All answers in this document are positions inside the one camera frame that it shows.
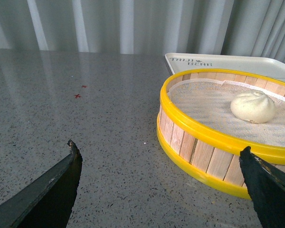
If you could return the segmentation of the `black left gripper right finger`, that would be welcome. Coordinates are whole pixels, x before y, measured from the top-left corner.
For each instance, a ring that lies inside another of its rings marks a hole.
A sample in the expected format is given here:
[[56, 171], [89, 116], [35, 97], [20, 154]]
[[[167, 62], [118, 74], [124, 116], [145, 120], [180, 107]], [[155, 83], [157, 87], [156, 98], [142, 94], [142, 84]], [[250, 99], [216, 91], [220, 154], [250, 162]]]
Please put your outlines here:
[[285, 228], [285, 173], [254, 155], [240, 152], [240, 168], [258, 219], [264, 228]]

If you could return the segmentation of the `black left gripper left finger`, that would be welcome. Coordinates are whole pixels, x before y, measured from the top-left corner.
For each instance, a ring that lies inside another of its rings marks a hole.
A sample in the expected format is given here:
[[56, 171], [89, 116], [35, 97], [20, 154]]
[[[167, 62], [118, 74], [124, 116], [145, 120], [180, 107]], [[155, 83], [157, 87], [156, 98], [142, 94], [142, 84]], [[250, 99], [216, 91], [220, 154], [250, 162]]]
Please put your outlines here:
[[0, 228], [65, 228], [74, 206], [83, 158], [68, 141], [70, 153], [0, 205]]

